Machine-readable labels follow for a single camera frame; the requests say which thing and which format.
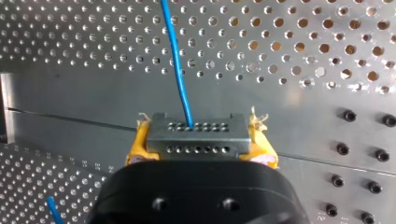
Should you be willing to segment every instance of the blue cable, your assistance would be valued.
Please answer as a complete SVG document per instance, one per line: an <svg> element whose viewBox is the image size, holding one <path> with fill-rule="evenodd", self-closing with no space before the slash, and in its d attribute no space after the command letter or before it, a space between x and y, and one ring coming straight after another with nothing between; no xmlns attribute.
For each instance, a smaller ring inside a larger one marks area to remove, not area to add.
<svg viewBox="0 0 396 224"><path fill-rule="evenodd" d="M183 104L184 115L186 116L187 125L189 127L192 127L193 122L190 104L189 99L187 98L186 90L184 89L183 74L181 74L180 58L178 56L177 37L173 24L171 22L172 15L169 9L168 0L161 0L161 5L163 6L163 16L165 18L166 28L168 29L169 40L171 41L178 93L180 94L181 103Z"/></svg>
<svg viewBox="0 0 396 224"><path fill-rule="evenodd" d="M50 212L52 213L55 224L64 224L64 221L61 218L61 214L59 213L58 209L56 209L56 202L52 197L47 198L47 205Z"/></svg>

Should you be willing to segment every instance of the perforated metal sheet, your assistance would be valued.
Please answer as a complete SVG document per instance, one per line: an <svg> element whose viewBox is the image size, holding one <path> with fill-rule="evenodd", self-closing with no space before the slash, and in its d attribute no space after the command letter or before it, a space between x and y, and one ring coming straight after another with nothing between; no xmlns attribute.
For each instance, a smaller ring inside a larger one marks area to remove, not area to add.
<svg viewBox="0 0 396 224"><path fill-rule="evenodd" d="M396 115L394 1L170 5L195 118L247 116L255 105L269 114L268 139L284 156L396 174L396 130L379 122ZM44 115L18 113L18 141L114 170L139 112L183 118L158 0L0 0L0 8L9 106ZM355 122L340 119L345 109L357 113ZM350 147L347 156L336 152L339 142ZM374 157L378 148L389 162ZM318 189L315 200L329 201L320 199L327 190ZM352 209L353 202L340 202Z"/></svg>
<svg viewBox="0 0 396 224"><path fill-rule="evenodd" d="M84 223L106 177L41 153L1 146L0 222L54 223L46 203L52 196L64 223Z"/></svg>

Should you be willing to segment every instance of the screw hole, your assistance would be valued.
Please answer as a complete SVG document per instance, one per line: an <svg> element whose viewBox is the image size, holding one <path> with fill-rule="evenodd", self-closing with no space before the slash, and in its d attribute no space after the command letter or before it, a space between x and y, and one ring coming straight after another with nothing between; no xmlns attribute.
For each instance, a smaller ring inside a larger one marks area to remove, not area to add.
<svg viewBox="0 0 396 224"><path fill-rule="evenodd" d="M241 209L241 205L234 199L226 199L222 202L222 206L225 210L229 212L236 212Z"/></svg>
<svg viewBox="0 0 396 224"><path fill-rule="evenodd" d="M152 208L157 211L161 212L167 207L167 202L164 198L156 198L152 203Z"/></svg>

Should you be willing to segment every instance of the black bolt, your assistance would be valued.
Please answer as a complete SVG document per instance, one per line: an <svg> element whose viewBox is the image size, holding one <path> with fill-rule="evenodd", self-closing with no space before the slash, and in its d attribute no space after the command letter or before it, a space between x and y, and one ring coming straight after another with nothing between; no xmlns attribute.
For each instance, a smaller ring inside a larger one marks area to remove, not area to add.
<svg viewBox="0 0 396 224"><path fill-rule="evenodd" d="M344 143L340 143L337 145L337 151L340 153L340 155L345 156L349 153L349 147Z"/></svg>
<svg viewBox="0 0 396 224"><path fill-rule="evenodd" d="M372 181L369 183L369 190L373 193L373 194L379 194L382 191L382 187L380 184L378 184L375 181Z"/></svg>
<svg viewBox="0 0 396 224"><path fill-rule="evenodd" d="M396 118L393 115L386 115L382 118L382 122L390 128L396 126Z"/></svg>
<svg viewBox="0 0 396 224"><path fill-rule="evenodd" d="M363 221L364 224L374 224L374 216L371 215L370 213L363 213L361 214L361 220Z"/></svg>
<svg viewBox="0 0 396 224"><path fill-rule="evenodd" d="M357 115L355 112L353 112L352 110L346 110L344 112L344 119L348 122L352 122L355 121Z"/></svg>
<svg viewBox="0 0 396 224"><path fill-rule="evenodd" d="M375 156L379 161L382 161L382 162L388 161L390 158L389 153L384 149L377 150L375 153Z"/></svg>
<svg viewBox="0 0 396 224"><path fill-rule="evenodd" d="M326 213L329 217L336 217L338 215L337 207L329 203L326 206Z"/></svg>
<svg viewBox="0 0 396 224"><path fill-rule="evenodd" d="M341 188L344 186L344 179L343 177L339 176L339 175L334 175L332 177L332 184L337 187L337 188Z"/></svg>

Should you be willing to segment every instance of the hole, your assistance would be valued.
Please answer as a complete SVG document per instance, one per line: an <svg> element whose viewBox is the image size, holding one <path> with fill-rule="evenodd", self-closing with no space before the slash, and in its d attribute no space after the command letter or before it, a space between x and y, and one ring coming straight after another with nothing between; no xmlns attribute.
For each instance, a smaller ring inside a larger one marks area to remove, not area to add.
<svg viewBox="0 0 396 224"><path fill-rule="evenodd" d="M341 72L341 78L342 79L348 79L348 78L351 78L351 77L352 77L352 72L349 69L344 69Z"/></svg>
<svg viewBox="0 0 396 224"><path fill-rule="evenodd" d="M338 15L340 15L340 16L345 16L345 15L347 15L348 12L349 12L349 8L348 7L340 7L340 8L338 8Z"/></svg>
<svg viewBox="0 0 396 224"><path fill-rule="evenodd" d="M217 74L216 74L216 78L217 78L217 79L221 79L221 78L222 78L222 73L217 73Z"/></svg>
<svg viewBox="0 0 396 224"><path fill-rule="evenodd" d="M158 65L158 64L160 64L160 58L158 58L158 57L154 57L154 58L152 58L152 63L154 64L154 65Z"/></svg>
<svg viewBox="0 0 396 224"><path fill-rule="evenodd" d="M356 47L352 45L346 46L346 54L354 54L356 52Z"/></svg>
<svg viewBox="0 0 396 224"><path fill-rule="evenodd" d="M231 26L237 26L238 23L239 23L238 18L236 18L236 17L231 17L231 18L230 18L230 25L231 25Z"/></svg>
<svg viewBox="0 0 396 224"><path fill-rule="evenodd" d="M366 14L367 16L374 16L376 13L375 7L367 7Z"/></svg>
<svg viewBox="0 0 396 224"><path fill-rule="evenodd" d="M233 70L235 69L235 64L234 64L233 62L227 62L227 63L225 64L225 68L226 68L228 71L233 71Z"/></svg>
<svg viewBox="0 0 396 224"><path fill-rule="evenodd" d="M386 30L389 28L389 21L379 21L377 27L379 30Z"/></svg>
<svg viewBox="0 0 396 224"><path fill-rule="evenodd" d="M286 37L287 39L293 38L293 32L292 32L292 31L287 31L287 32L285 33L285 37Z"/></svg>
<svg viewBox="0 0 396 224"><path fill-rule="evenodd" d="M249 49L257 49L259 47L259 42L257 42L256 40L252 40L248 43L248 48Z"/></svg>
<svg viewBox="0 0 396 224"><path fill-rule="evenodd" d="M265 61L265 59L267 59L267 55L262 53L262 54L260 54L259 59L260 59L260 61Z"/></svg>
<svg viewBox="0 0 396 224"><path fill-rule="evenodd" d="M195 63L195 60L194 60L194 59L189 59L189 60L187 61L187 66L188 66L188 67L195 67L195 65L196 65L196 63Z"/></svg>
<svg viewBox="0 0 396 224"><path fill-rule="evenodd" d="M276 41L276 42L271 44L271 49L273 51L281 50L282 49L282 44Z"/></svg>
<svg viewBox="0 0 396 224"><path fill-rule="evenodd" d="M364 67L366 66L367 62L365 60L358 60L358 66L359 67Z"/></svg>
<svg viewBox="0 0 396 224"><path fill-rule="evenodd" d="M304 79L301 83L303 87L310 87L313 85L313 81L311 79Z"/></svg>
<svg viewBox="0 0 396 224"><path fill-rule="evenodd" d="M227 7L221 7L220 8L220 13L222 13L222 14L225 14L225 13L227 13L227 11L228 11L228 8Z"/></svg>
<svg viewBox="0 0 396 224"><path fill-rule="evenodd" d="M243 60L243 59L245 59L245 53L239 52L238 55L237 55L237 58L238 58L238 60Z"/></svg>
<svg viewBox="0 0 396 224"><path fill-rule="evenodd" d="M213 49L217 43L215 39L209 39L206 44L208 48Z"/></svg>
<svg viewBox="0 0 396 224"><path fill-rule="evenodd" d="M277 66L276 66L276 64L271 64L271 65L268 67L268 72L271 73L271 74L276 73L276 72L277 72Z"/></svg>
<svg viewBox="0 0 396 224"><path fill-rule="evenodd" d="M203 36L206 34L206 30L205 29L200 29L198 32L199 35Z"/></svg>
<svg viewBox="0 0 396 224"><path fill-rule="evenodd" d="M210 17L209 18L209 25L216 26L217 24L218 24L218 18L217 17Z"/></svg>
<svg viewBox="0 0 396 224"><path fill-rule="evenodd" d="M321 7L315 7L313 11L314 15L318 15L321 13Z"/></svg>
<svg viewBox="0 0 396 224"><path fill-rule="evenodd" d="M268 36L270 36L270 32L269 31L263 31L262 32L262 38L266 38L266 37L268 37Z"/></svg>
<svg viewBox="0 0 396 224"><path fill-rule="evenodd" d="M213 69L214 67L215 67L215 62L213 62L212 60L206 62L207 69Z"/></svg>
<svg viewBox="0 0 396 224"><path fill-rule="evenodd" d="M239 35L240 35L241 37L245 37L245 36L247 36L247 34L248 34L248 32L247 32L246 30L241 30L241 31L239 32Z"/></svg>
<svg viewBox="0 0 396 224"><path fill-rule="evenodd" d="M196 45L196 40L195 40L194 38L190 38L190 39L189 39L189 46L190 46L191 48L194 48L195 45Z"/></svg>
<svg viewBox="0 0 396 224"><path fill-rule="evenodd" d="M282 56L282 61L284 63L288 63L290 61L290 56L288 54L285 54Z"/></svg>
<svg viewBox="0 0 396 224"><path fill-rule="evenodd" d="M340 62L341 62L341 60L339 58L332 58L333 65L339 64Z"/></svg>
<svg viewBox="0 0 396 224"><path fill-rule="evenodd" d="M160 16L154 16L152 18L152 23L154 23L155 25L160 24L160 22L161 22L161 17Z"/></svg>
<svg viewBox="0 0 396 224"><path fill-rule="evenodd" d="M126 16L125 16L125 15L120 15L119 21L120 21L120 23L125 23L125 22L127 22Z"/></svg>
<svg viewBox="0 0 396 224"><path fill-rule="evenodd" d="M247 6L242 7L242 13L247 14L248 12L249 12L249 8Z"/></svg>
<svg viewBox="0 0 396 224"><path fill-rule="evenodd" d="M164 198L156 198L152 203L152 208L157 211L161 212L167 207L167 202Z"/></svg>
<svg viewBox="0 0 396 224"><path fill-rule="evenodd" d="M330 19L327 19L327 20L323 21L323 27L326 28L326 29L332 28L333 25L334 25L334 23Z"/></svg>
<svg viewBox="0 0 396 224"><path fill-rule="evenodd" d="M326 75L326 69L324 67L319 67L315 70L315 75L317 77L324 77Z"/></svg>
<svg viewBox="0 0 396 224"><path fill-rule="evenodd" d="M282 77L279 79L279 84L280 85L285 85L288 82L288 80L285 77Z"/></svg>
<svg viewBox="0 0 396 224"><path fill-rule="evenodd" d="M369 81L377 81L379 79L379 74L375 71L371 71L367 75L367 78L369 79Z"/></svg>
<svg viewBox="0 0 396 224"><path fill-rule="evenodd" d="M258 17L253 17L253 19L251 19L251 21L250 21L250 24L251 24L253 27L257 27L257 26L259 26L261 23L262 23L262 20L260 20L260 18L258 18Z"/></svg>
<svg viewBox="0 0 396 224"><path fill-rule="evenodd" d="M297 8L296 7L289 7L288 12L289 12L289 14L294 14L294 13L297 12Z"/></svg>
<svg viewBox="0 0 396 224"><path fill-rule="evenodd" d="M375 47L373 48L373 54L374 54L375 56L381 56L382 54L384 54L384 49L381 48L381 47L379 47L379 46L375 46Z"/></svg>
<svg viewBox="0 0 396 224"><path fill-rule="evenodd" d="M283 23L284 23L284 21L283 21L282 18L276 18L276 19L274 20L274 26L275 26L275 27L281 27L281 26L283 26Z"/></svg>
<svg viewBox="0 0 396 224"><path fill-rule="evenodd" d="M195 147L194 151L195 151L195 153L200 153L200 152L202 152L202 148L201 147Z"/></svg>
<svg viewBox="0 0 396 224"><path fill-rule="evenodd" d="M257 70L259 70L259 66L257 64L255 64L255 63L248 63L247 64L247 71L249 73L254 73Z"/></svg>
<svg viewBox="0 0 396 224"><path fill-rule="evenodd" d="M364 42L370 41L371 40L371 35L363 35L361 37L361 40Z"/></svg>
<svg viewBox="0 0 396 224"><path fill-rule="evenodd" d="M308 19L306 18L301 18L297 21L297 25L300 28L305 28L308 25Z"/></svg>
<svg viewBox="0 0 396 224"><path fill-rule="evenodd" d="M200 7L199 11L200 11L202 14L205 14L205 13L207 12L207 7Z"/></svg>
<svg viewBox="0 0 396 224"><path fill-rule="evenodd" d="M327 88L329 90L333 90L336 87L336 85L337 84L335 82L333 82L333 81L330 81L330 82L326 83L326 86L327 86Z"/></svg>
<svg viewBox="0 0 396 224"><path fill-rule="evenodd" d="M230 148L229 148L229 147L223 147L223 148L221 149L221 152L222 152L222 153L228 153L228 152L230 152Z"/></svg>
<svg viewBox="0 0 396 224"><path fill-rule="evenodd" d="M388 61L388 62L385 64L385 66L386 66L388 69L393 68L393 67L395 66L395 62L393 62L393 61Z"/></svg>
<svg viewBox="0 0 396 224"><path fill-rule="evenodd" d="M238 74L238 75L236 75L236 77L235 77L235 79L237 80L237 81L240 81L240 80L242 80L244 77L241 75L241 74Z"/></svg>
<svg viewBox="0 0 396 224"><path fill-rule="evenodd" d="M305 44L303 44L303 43L297 43L297 44L294 46L294 49L295 49L295 51L297 51L297 52L304 52Z"/></svg>
<svg viewBox="0 0 396 224"><path fill-rule="evenodd" d="M270 6L267 6L264 8L264 13L265 14L271 14L272 13L272 8Z"/></svg>
<svg viewBox="0 0 396 224"><path fill-rule="evenodd" d="M188 10L187 10L187 7L185 7L185 6L183 6L183 7L180 8L180 12L183 13L183 14L186 14L187 11L188 11Z"/></svg>
<svg viewBox="0 0 396 224"><path fill-rule="evenodd" d="M293 68L291 68L291 73L295 76L300 75L302 72L302 69L300 66L294 66Z"/></svg>
<svg viewBox="0 0 396 224"><path fill-rule="evenodd" d="M318 38L318 33L312 32L311 34L309 34L309 38L311 38L311 39L316 39L316 38Z"/></svg>
<svg viewBox="0 0 396 224"><path fill-rule="evenodd" d="M222 51L218 52L218 58L222 59L224 57L224 53Z"/></svg>
<svg viewBox="0 0 396 224"><path fill-rule="evenodd" d="M198 18L196 18L196 17L190 17L190 18L189 18L189 23L190 23L191 26L196 25L196 24L198 23Z"/></svg>
<svg viewBox="0 0 396 224"><path fill-rule="evenodd" d="M258 77L257 77L257 82L258 82L258 83L264 82L264 77L258 76Z"/></svg>
<svg viewBox="0 0 396 224"><path fill-rule="evenodd" d="M241 205L239 204L239 202L231 198L225 199L222 202L222 206L226 211L229 212L236 212L241 209Z"/></svg>
<svg viewBox="0 0 396 224"><path fill-rule="evenodd" d="M335 40L343 40L344 39L344 34L336 34L335 35Z"/></svg>
<svg viewBox="0 0 396 224"><path fill-rule="evenodd" d="M233 39L231 39L231 40L229 40L229 41L227 42L227 47L228 47L229 49L235 49L236 46L237 46L236 41L233 40Z"/></svg>
<svg viewBox="0 0 396 224"><path fill-rule="evenodd" d="M358 20L353 20L353 21L351 21L351 22L349 23L349 28L350 28L351 30L356 30L356 29L358 29L359 27L361 27L361 22L358 21Z"/></svg>
<svg viewBox="0 0 396 224"><path fill-rule="evenodd" d="M320 53L327 53L330 50L330 46L328 44L322 44L319 47Z"/></svg>

